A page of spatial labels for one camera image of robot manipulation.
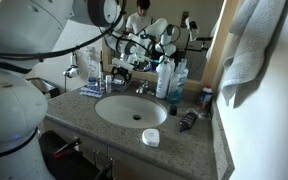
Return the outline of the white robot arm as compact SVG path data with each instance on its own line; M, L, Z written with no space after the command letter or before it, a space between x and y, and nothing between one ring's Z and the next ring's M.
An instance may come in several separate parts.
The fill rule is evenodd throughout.
M48 102L23 76L46 58L68 20L113 30L126 0L0 0L0 180L52 180L37 138Z

